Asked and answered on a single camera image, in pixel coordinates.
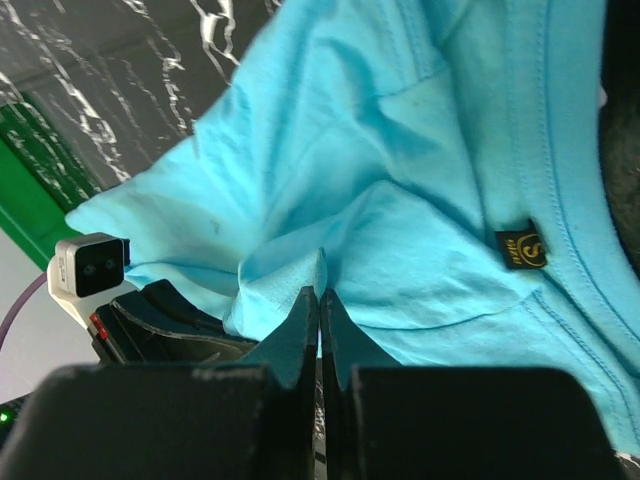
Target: marble surface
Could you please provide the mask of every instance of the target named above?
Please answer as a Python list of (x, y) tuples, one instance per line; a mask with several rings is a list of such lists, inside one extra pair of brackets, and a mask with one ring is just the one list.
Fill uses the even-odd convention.
[[(192, 133), (279, 6), (0, 0), (0, 138), (53, 189), (69, 169), (88, 178), (79, 200), (125, 181)], [(33, 122), (44, 133), (25, 142)]]

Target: t-shirt label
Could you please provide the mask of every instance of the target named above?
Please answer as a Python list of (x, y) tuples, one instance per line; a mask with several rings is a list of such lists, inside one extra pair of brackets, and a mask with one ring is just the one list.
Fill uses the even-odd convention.
[(498, 246), (507, 268), (512, 270), (542, 268), (547, 264), (542, 240), (533, 221), (521, 232), (496, 232)]

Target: red light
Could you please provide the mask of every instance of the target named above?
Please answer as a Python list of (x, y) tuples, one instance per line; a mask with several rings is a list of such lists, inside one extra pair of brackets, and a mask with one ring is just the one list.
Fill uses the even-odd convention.
[(98, 335), (100, 335), (100, 338), (102, 340), (106, 340), (107, 338), (109, 338), (109, 332), (107, 332), (107, 329), (104, 328), (104, 324), (102, 323), (102, 320), (100, 320), (100, 317), (98, 317), (97, 313), (92, 313), (89, 316), (89, 320), (91, 320), (93, 326), (98, 330)]

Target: t-shirt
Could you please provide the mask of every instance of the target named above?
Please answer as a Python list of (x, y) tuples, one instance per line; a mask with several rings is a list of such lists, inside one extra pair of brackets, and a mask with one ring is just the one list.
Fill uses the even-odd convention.
[[(195, 135), (68, 223), (131, 239), (130, 281), (169, 279), (230, 333), (265, 338), (314, 285), (405, 365), (565, 370), (640, 454), (640, 288), (598, 162), (604, 13), (288, 0)], [(496, 232), (530, 225), (547, 265), (507, 268)]]

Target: green panel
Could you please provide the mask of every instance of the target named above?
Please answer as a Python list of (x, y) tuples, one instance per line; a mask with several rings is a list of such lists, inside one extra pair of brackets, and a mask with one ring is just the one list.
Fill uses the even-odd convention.
[(41, 187), (69, 212), (99, 192), (92, 175), (25, 95), (0, 108), (4, 142)]
[(55, 244), (78, 235), (64, 211), (13, 152), (0, 142), (0, 228), (45, 270)]

